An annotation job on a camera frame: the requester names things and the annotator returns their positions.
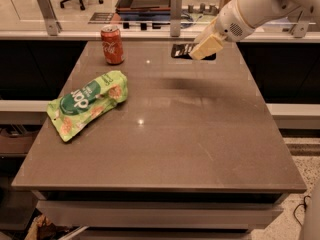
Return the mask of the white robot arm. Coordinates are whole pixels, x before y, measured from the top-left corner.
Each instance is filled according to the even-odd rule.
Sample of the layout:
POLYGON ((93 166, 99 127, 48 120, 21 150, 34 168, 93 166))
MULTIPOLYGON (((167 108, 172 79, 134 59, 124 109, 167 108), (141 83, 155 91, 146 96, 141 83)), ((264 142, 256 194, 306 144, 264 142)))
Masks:
MULTIPOLYGON (((218 16, 195 38, 198 47, 191 53, 201 59, 222 49, 225 41, 240 41, 268 21, 302 10, 319 19, 319 0, 231 0, 220 6, 218 16)), ((307 191, 291 195, 284 213, 264 230, 251 233, 252 240, 320 240, 320 156, 309 146, 298 147, 294 157, 307 191)))

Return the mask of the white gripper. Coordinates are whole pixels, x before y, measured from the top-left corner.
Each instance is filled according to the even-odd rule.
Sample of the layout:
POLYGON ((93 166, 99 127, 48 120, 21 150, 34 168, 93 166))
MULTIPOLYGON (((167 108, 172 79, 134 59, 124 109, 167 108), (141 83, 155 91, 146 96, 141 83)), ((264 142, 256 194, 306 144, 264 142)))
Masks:
POLYGON ((202 60, 222 50, 225 37, 227 41, 238 42, 253 32, 254 28, 242 17, 238 0, 231 0, 220 10, 217 19, 194 39, 195 47, 189 55, 194 60, 202 60))

